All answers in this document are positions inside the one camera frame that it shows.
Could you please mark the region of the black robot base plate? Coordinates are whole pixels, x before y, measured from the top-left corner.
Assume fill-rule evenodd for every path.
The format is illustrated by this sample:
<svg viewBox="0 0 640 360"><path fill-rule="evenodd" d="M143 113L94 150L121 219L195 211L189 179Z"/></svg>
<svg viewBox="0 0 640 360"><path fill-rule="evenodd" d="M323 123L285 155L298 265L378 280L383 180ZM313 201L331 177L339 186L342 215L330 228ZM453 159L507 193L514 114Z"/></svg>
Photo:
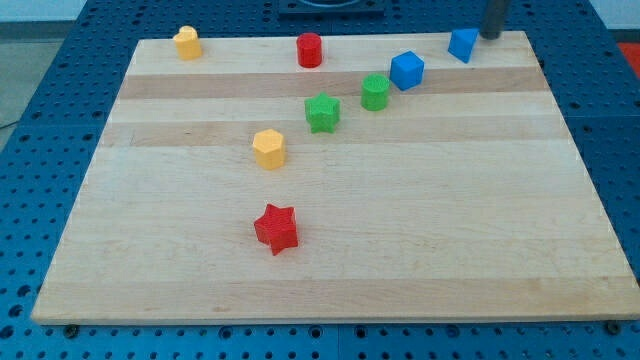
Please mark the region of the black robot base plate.
<svg viewBox="0 0 640 360"><path fill-rule="evenodd" d="M278 16L381 15L387 0L278 0Z"/></svg>

